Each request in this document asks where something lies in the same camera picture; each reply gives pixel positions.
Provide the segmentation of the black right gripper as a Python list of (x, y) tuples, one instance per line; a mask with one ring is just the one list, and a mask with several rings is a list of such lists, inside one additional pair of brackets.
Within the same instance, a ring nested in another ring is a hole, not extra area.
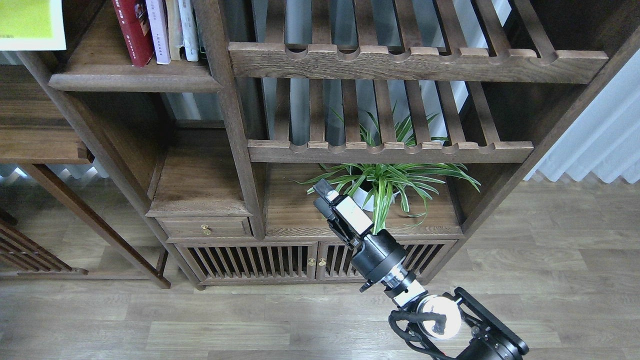
[(402, 265), (406, 250), (386, 230), (372, 235), (374, 223), (355, 203), (340, 194), (324, 178), (313, 185), (319, 197), (314, 206), (327, 219), (329, 228), (352, 250), (350, 264), (366, 279), (362, 288), (377, 283), (395, 289), (408, 276)]

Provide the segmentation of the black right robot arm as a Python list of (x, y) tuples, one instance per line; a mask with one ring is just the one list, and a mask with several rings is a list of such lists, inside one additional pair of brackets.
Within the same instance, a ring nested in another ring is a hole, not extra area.
[(407, 253), (386, 230), (374, 232), (370, 217), (346, 194), (327, 180), (313, 185), (318, 193), (315, 207), (331, 230), (352, 251), (350, 262), (366, 279), (360, 291), (381, 283), (397, 306), (388, 323), (409, 348), (435, 360), (445, 360), (435, 344), (457, 335), (462, 324), (471, 329), (469, 345), (458, 360), (521, 360), (529, 351), (526, 342), (465, 289), (453, 294), (429, 294), (416, 274), (403, 266)]

